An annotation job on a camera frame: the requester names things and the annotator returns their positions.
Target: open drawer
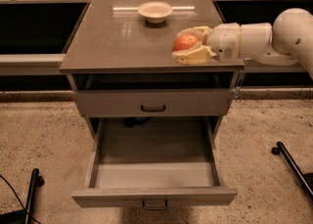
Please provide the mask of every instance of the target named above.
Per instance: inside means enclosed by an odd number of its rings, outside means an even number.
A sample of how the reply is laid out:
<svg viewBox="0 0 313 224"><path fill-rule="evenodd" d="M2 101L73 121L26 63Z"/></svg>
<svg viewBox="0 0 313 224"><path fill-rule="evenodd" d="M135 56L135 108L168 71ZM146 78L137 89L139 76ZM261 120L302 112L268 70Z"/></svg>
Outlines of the open drawer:
<svg viewBox="0 0 313 224"><path fill-rule="evenodd" d="M209 120L154 117L124 127L101 119L85 189L72 197L81 207L229 204L237 191L223 186Z"/></svg>

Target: drawer handle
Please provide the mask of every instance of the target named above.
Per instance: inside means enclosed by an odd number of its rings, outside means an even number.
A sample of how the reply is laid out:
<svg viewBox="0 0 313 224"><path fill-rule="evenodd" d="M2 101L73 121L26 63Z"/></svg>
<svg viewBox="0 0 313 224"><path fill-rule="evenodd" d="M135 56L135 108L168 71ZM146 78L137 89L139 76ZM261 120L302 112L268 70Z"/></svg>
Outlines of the drawer handle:
<svg viewBox="0 0 313 224"><path fill-rule="evenodd" d="M145 107L144 105L142 105L140 107L142 112L164 112L166 109L166 106L160 106L160 107Z"/></svg>
<svg viewBox="0 0 313 224"><path fill-rule="evenodd" d="M143 201L143 208L145 210L167 210L167 201L164 201L164 206L146 206L145 201Z"/></svg>

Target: black cable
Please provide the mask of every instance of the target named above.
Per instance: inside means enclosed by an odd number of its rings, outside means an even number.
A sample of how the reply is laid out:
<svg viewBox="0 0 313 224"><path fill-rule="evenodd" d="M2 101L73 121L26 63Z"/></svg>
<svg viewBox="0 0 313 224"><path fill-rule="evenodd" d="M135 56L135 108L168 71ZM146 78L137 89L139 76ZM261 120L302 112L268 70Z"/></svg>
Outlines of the black cable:
<svg viewBox="0 0 313 224"><path fill-rule="evenodd" d="M26 210L26 208L24 207L24 205L22 204L22 201L20 199L20 197L18 196L17 192L14 190L14 188L11 186L11 184L6 180L6 178L4 178L1 174L0 177L2 180L4 180L4 182L10 187L10 189L13 191L14 195L16 196L16 198L18 199L21 207L23 210ZM39 221L37 221L34 217L32 217L29 212L26 212L26 214L35 222L37 222L38 224L41 224Z"/></svg>

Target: gray countertop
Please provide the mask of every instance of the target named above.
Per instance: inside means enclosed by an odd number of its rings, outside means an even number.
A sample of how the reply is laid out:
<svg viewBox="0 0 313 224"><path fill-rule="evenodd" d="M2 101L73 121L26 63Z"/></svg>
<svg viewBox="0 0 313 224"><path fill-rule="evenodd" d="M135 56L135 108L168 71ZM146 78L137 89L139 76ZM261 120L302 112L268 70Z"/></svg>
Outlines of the gray countertop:
<svg viewBox="0 0 313 224"><path fill-rule="evenodd" d="M150 24L138 7L161 1L173 13L161 24ZM242 61L209 61L184 67L171 57L176 34L183 29L221 24L211 0L93 0L61 64L62 73L135 71L197 71L213 67L243 67Z"/></svg>

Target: speckled floor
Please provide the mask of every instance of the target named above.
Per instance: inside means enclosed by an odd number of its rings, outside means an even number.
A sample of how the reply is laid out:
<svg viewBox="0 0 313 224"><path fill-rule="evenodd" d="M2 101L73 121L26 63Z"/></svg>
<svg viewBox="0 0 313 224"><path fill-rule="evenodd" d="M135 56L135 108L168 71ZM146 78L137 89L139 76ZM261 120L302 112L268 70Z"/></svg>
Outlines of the speckled floor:
<svg viewBox="0 0 313 224"><path fill-rule="evenodd" d="M233 102L216 139L225 184L239 191L229 206L81 209L70 194L83 188L93 140L70 93L0 94L0 173L25 202L31 170L40 169L46 183L34 216L43 224L312 223L312 201L271 154L283 141L303 172L313 171L313 100L305 93L243 91ZM0 196L0 213L20 209L3 181Z"/></svg>

